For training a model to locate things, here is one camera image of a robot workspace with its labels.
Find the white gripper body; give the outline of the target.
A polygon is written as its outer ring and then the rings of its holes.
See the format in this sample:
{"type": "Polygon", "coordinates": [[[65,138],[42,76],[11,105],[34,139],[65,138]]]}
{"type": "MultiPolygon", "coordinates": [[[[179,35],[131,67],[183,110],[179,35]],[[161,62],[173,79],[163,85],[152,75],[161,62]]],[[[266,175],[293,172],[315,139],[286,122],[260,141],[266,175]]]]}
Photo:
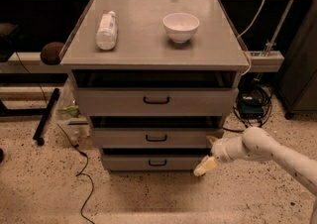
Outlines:
{"type": "Polygon", "coordinates": [[[227,147],[229,140],[227,138],[218,139],[212,144],[211,154],[220,164],[231,163],[233,159],[229,156],[227,147]]]}

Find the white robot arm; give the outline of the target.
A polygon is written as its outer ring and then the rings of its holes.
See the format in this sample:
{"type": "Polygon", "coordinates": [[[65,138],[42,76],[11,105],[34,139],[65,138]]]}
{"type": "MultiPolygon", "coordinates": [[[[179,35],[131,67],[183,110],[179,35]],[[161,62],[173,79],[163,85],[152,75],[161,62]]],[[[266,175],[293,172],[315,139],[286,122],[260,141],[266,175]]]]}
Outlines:
{"type": "Polygon", "coordinates": [[[195,168],[193,173],[196,176],[201,176],[220,164],[235,160],[274,161],[317,196],[317,162],[282,145],[264,129],[250,127],[241,136],[221,139],[208,136],[207,139],[212,144],[212,148],[195,168]]]}

